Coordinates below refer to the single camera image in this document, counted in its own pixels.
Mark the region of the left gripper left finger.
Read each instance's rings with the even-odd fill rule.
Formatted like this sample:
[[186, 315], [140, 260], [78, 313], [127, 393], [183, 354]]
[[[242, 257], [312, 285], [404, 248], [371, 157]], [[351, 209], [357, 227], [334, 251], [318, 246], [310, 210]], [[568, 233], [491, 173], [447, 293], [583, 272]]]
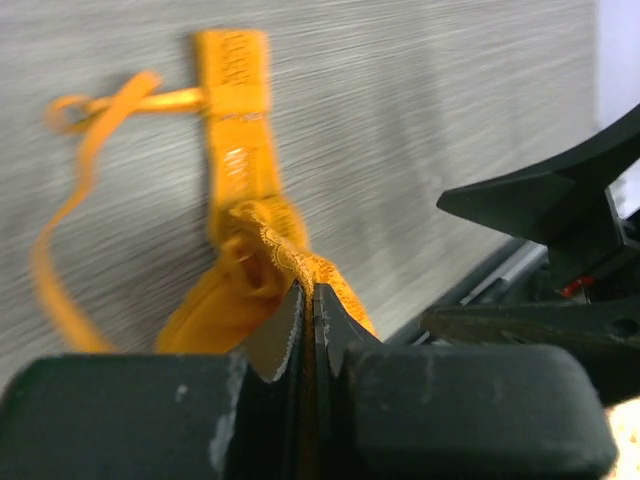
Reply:
[[5, 479], [292, 479], [305, 295], [222, 355], [38, 359], [1, 399]]

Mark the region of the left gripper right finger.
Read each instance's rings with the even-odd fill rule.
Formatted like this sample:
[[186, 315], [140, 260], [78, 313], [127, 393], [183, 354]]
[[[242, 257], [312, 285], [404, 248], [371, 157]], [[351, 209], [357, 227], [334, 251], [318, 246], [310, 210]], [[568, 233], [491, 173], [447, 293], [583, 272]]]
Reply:
[[313, 296], [324, 479], [598, 479], [617, 448], [584, 369], [552, 346], [392, 346]]

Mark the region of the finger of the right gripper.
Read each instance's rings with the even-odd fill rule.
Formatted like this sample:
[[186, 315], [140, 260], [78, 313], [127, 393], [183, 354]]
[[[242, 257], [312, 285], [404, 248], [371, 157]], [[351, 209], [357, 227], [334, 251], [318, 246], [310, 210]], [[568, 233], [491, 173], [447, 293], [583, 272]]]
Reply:
[[639, 256], [609, 186], [639, 158], [633, 109], [583, 143], [510, 174], [445, 191], [439, 209], [546, 246], [557, 285], [601, 280]]
[[639, 298], [578, 304], [487, 304], [429, 309], [421, 325], [451, 344], [548, 344], [574, 356], [601, 402], [639, 396]]

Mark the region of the orange lace bra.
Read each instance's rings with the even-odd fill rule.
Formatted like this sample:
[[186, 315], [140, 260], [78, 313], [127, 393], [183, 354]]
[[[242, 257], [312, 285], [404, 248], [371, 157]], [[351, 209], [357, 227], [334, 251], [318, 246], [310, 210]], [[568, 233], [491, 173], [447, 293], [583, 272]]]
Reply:
[[286, 197], [270, 131], [266, 35], [258, 30], [204, 30], [194, 36], [199, 83], [159, 93], [157, 75], [136, 74], [111, 96], [66, 96], [52, 102], [49, 121], [79, 134], [75, 187], [38, 236], [31, 271], [37, 295], [70, 344], [104, 353], [111, 343], [71, 299], [50, 256], [56, 226], [94, 183], [94, 164], [109, 137], [136, 113], [201, 115], [211, 169], [207, 234], [218, 257], [161, 330], [159, 353], [224, 353], [246, 339], [280, 306], [289, 288], [306, 295], [333, 288], [346, 312], [373, 330], [358, 295], [311, 247], [306, 225]]

